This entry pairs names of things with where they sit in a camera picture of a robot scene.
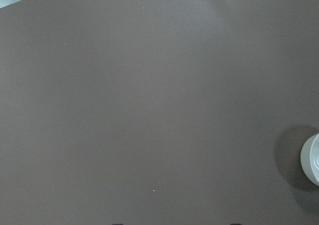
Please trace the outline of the white ceramic bowl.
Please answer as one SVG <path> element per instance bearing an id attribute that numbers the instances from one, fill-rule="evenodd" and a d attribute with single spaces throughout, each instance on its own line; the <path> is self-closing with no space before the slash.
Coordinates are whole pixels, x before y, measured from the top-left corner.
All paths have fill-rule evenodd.
<path id="1" fill-rule="evenodd" d="M 301 150 L 300 160 L 307 178 L 319 186 L 319 134 L 306 140 Z"/>

